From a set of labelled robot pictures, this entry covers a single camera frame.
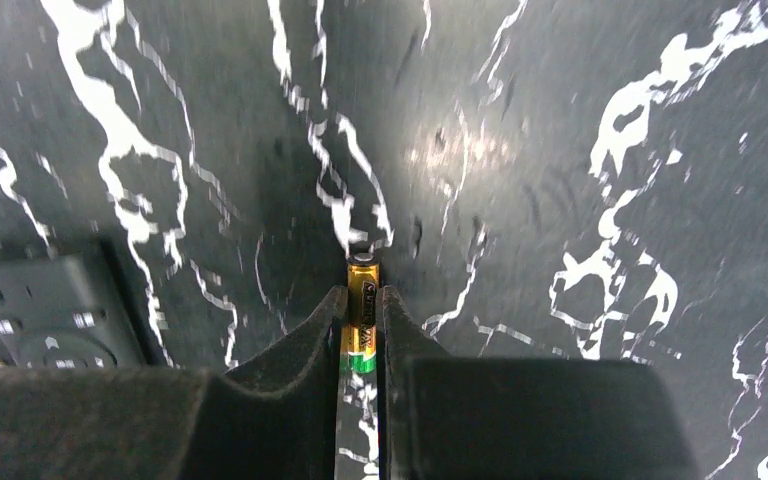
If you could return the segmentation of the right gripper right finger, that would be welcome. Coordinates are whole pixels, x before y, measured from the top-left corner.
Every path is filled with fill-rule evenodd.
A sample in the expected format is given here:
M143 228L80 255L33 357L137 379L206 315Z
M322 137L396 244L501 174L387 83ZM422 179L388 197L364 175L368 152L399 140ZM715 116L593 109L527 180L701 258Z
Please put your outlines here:
M695 479L657 373L628 361L470 358L378 294L386 479Z

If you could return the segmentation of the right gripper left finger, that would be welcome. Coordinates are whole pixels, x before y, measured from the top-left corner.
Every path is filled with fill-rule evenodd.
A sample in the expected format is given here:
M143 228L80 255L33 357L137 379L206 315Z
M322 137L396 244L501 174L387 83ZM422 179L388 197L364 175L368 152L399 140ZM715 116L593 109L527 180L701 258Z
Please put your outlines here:
M329 479L346 306L224 374L0 368L0 479Z

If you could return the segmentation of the gold black battery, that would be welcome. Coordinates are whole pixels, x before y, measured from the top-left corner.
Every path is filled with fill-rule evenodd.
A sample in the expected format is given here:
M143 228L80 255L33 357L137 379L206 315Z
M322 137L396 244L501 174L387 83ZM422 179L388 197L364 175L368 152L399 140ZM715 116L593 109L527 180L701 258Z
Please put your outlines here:
M341 352L357 374L376 368L376 296L380 263L371 253L352 254L347 261L347 316L341 331Z

